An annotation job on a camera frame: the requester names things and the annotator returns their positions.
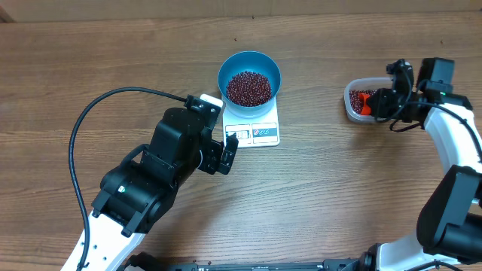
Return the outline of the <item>orange measuring scoop blue handle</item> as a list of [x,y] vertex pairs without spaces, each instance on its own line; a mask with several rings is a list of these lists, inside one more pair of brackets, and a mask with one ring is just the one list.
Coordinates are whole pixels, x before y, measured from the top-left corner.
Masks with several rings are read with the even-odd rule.
[[368,93],[358,94],[358,99],[361,101],[360,115],[371,115],[371,107],[368,105],[368,99],[371,97]]

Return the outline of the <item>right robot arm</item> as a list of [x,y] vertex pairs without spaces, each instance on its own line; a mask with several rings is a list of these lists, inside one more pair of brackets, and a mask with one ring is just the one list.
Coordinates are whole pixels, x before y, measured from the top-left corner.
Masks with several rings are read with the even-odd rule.
[[362,94],[363,113],[376,123],[405,122],[431,137],[444,177],[422,208],[414,233],[376,244],[358,260],[344,260],[341,270],[430,270],[481,261],[481,137],[468,97],[453,92],[455,62],[425,58],[419,74],[404,59],[386,66],[390,88]]

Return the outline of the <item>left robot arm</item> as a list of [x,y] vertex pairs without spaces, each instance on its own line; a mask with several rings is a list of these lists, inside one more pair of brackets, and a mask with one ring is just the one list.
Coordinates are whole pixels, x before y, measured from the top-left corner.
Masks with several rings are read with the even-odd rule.
[[175,201],[199,169],[228,174],[238,141],[212,139],[221,108],[170,108],[149,144],[133,149],[101,180],[85,230],[64,270],[116,270]]

